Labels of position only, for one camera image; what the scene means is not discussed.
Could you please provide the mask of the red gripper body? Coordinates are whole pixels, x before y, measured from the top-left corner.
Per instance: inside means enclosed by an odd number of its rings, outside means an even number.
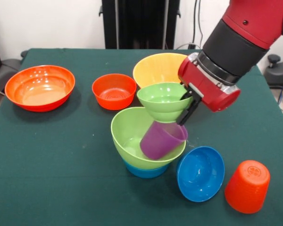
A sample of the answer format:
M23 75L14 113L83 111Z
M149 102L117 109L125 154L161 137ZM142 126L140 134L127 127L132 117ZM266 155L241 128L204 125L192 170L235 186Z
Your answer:
M178 69L178 78L187 88L195 91L211 111L223 111L237 100L241 90L236 85L226 85L206 73L197 56L198 53L194 52L184 59Z

